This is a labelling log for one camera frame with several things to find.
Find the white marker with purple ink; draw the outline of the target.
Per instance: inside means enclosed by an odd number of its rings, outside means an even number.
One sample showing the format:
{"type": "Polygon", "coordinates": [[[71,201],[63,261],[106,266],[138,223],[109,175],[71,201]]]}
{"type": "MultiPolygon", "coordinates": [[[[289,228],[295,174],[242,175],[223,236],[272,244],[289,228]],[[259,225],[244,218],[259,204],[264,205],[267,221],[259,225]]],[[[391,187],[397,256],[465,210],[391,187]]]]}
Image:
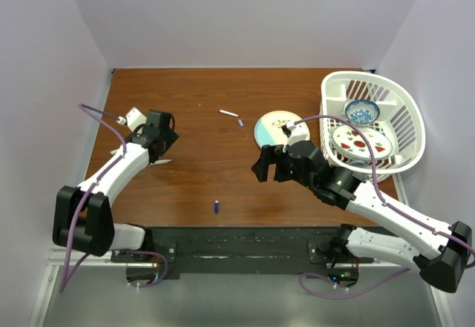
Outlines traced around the white marker with purple ink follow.
{"type": "Polygon", "coordinates": [[[149,166],[164,165],[164,164],[167,164],[167,163],[170,163],[170,162],[172,162],[172,159],[159,159],[155,162],[150,163],[149,166]]]}

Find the white marker black tip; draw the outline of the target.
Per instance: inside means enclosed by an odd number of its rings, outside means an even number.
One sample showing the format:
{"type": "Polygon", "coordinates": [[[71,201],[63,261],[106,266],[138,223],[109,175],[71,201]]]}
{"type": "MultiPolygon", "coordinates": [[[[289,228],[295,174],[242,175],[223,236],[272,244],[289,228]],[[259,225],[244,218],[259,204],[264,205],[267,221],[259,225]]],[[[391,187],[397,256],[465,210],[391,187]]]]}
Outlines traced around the white marker black tip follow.
{"type": "Polygon", "coordinates": [[[233,112],[230,112],[230,111],[227,111],[227,110],[224,110],[224,109],[220,109],[218,112],[219,112],[219,113],[222,113],[222,114],[225,114],[225,115],[227,115],[227,116],[239,117],[238,114],[233,113],[233,112]]]}

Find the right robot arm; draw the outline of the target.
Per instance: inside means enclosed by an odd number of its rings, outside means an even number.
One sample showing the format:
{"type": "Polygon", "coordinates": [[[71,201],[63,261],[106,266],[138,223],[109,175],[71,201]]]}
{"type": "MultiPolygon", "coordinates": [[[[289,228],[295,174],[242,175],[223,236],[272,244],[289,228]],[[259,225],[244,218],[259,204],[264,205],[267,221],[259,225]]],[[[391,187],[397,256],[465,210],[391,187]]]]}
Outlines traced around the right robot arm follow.
{"type": "Polygon", "coordinates": [[[289,148],[264,145],[252,166],[259,182],[267,181],[270,165],[275,166],[275,181],[295,181],[323,203],[366,217],[389,231],[388,235],[374,234],[343,225],[330,243],[335,260],[367,257],[389,262],[418,271],[426,283],[441,291],[457,291],[468,269],[470,226],[428,217],[383,194],[361,174],[332,166],[311,141],[289,148]]]}

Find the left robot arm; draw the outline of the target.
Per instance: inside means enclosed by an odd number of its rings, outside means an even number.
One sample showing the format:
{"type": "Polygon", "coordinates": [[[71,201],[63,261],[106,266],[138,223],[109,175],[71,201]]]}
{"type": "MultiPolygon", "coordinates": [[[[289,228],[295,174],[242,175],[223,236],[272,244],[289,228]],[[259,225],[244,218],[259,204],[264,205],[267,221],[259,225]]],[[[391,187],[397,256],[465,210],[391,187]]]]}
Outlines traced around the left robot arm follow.
{"type": "Polygon", "coordinates": [[[112,205],[125,186],[140,171],[159,162],[179,136],[171,113],[150,110],[141,118],[131,116],[126,117],[131,133],[120,137],[117,152],[94,175],[75,187],[62,187],[56,195],[55,245],[96,257],[118,250],[127,250],[137,262],[152,257],[150,230],[115,223],[112,205]]]}

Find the cream and blue plate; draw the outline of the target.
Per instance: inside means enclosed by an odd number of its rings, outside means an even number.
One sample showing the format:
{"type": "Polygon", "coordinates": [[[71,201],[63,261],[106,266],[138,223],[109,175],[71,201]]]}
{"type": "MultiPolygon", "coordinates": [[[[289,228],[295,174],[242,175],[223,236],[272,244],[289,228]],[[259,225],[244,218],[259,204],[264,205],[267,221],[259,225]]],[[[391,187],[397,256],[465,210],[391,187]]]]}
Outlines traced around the cream and blue plate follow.
{"type": "Polygon", "coordinates": [[[282,130],[288,122],[300,121],[301,117],[286,110],[264,114],[255,124],[254,137],[259,148],[264,145],[287,145],[289,138],[282,130]]]}

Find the watermelon pattern plate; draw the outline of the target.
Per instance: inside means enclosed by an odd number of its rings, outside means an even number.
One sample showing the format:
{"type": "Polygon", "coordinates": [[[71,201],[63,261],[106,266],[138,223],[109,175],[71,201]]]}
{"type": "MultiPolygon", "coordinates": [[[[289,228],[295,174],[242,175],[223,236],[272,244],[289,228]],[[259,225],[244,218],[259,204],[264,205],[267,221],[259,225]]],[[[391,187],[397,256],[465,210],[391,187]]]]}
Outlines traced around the watermelon pattern plate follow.
{"type": "Polygon", "coordinates": [[[341,125],[332,130],[331,144],[335,151],[348,159],[359,159],[369,162],[370,150],[375,160],[388,158],[393,152],[392,142],[380,131],[370,127],[353,130],[348,125],[341,125]]]}

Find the blue patterned bowl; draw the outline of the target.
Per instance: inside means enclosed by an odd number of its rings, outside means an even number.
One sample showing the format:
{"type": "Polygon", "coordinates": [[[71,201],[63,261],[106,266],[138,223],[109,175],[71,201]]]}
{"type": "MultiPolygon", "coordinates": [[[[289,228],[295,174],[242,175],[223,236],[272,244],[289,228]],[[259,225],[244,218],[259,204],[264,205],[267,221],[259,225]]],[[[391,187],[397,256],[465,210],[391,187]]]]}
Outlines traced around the blue patterned bowl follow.
{"type": "Polygon", "coordinates": [[[344,109],[347,119],[356,125],[370,125],[380,116],[379,106],[368,99],[351,101],[344,109]]]}

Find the white plastic basket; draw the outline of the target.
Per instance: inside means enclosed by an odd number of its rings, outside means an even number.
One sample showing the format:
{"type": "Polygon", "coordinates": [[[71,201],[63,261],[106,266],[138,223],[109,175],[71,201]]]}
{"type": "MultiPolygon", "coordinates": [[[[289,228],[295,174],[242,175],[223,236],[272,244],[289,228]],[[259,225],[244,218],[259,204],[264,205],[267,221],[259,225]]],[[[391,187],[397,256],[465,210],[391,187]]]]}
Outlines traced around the white plastic basket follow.
{"type": "Polygon", "coordinates": [[[425,125],[413,97],[399,84],[380,75],[359,71],[336,71],[321,83],[320,119],[321,149],[325,157],[336,165],[370,176],[371,163],[376,163],[377,180],[411,169],[425,152],[425,125]],[[368,99],[380,108],[379,118],[370,125],[356,125],[344,114],[346,106],[357,99],[368,99]],[[353,130],[370,127],[382,132],[393,144],[393,152],[383,160],[375,160],[370,150],[369,162],[348,159],[337,153],[331,144],[333,129],[348,125],[353,130]]]}

